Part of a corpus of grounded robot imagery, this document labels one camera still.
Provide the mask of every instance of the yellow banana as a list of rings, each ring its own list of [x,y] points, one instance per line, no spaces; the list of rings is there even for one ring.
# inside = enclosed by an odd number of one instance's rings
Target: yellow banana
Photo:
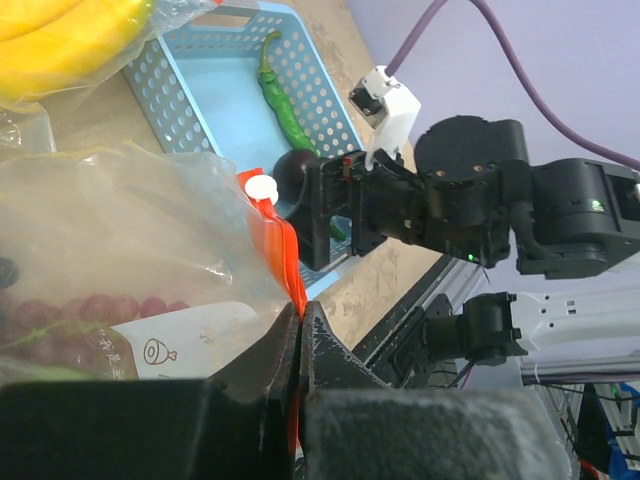
[[[83,0],[39,30],[0,42],[0,103],[36,100],[81,83],[140,34],[153,4]]]
[[[81,0],[5,0],[0,9],[0,41],[19,37],[61,17]]]

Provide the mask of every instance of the blue basket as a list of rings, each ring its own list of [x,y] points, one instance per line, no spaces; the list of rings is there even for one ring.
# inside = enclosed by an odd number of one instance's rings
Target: blue basket
[[[316,48],[297,13],[285,5],[246,0],[209,15],[247,17],[240,28],[186,25],[147,42],[124,74],[165,152],[212,151],[236,163],[239,172],[270,173],[291,149],[257,81],[266,35],[280,30],[270,48],[271,65],[291,98],[295,114],[316,148],[332,157],[362,144]],[[286,215],[290,206],[278,204]],[[337,219],[349,234],[349,225]],[[350,239],[332,240],[331,262],[348,256]],[[301,265],[313,298],[338,273]]]

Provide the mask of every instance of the label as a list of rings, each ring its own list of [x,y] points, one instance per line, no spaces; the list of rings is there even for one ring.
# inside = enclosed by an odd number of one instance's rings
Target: label
[[[112,328],[131,344],[141,379],[208,377],[266,333],[255,310],[240,302],[189,308]]]

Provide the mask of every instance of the green pepper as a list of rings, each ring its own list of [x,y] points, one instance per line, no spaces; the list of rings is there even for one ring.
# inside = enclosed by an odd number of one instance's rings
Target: green pepper
[[[308,148],[318,155],[318,150],[316,150],[316,147],[311,143],[311,140],[298,123],[289,96],[280,88],[278,77],[271,69],[271,65],[269,65],[269,45],[275,38],[280,38],[281,36],[282,33],[276,30],[265,38],[258,69],[258,82],[262,87],[262,94],[265,100],[276,114],[282,133],[287,137],[291,146],[293,148]]]

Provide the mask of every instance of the clear plastic bag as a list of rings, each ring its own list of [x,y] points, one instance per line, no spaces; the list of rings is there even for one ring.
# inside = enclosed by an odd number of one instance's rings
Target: clear plastic bag
[[[149,38],[214,8],[208,0],[8,0],[0,12],[0,106],[95,86]]]
[[[12,110],[0,110],[0,155],[2,158],[32,153],[55,152],[49,114],[34,103]]]
[[[204,377],[260,338],[281,226],[234,173],[134,144],[1,162],[0,384]]]

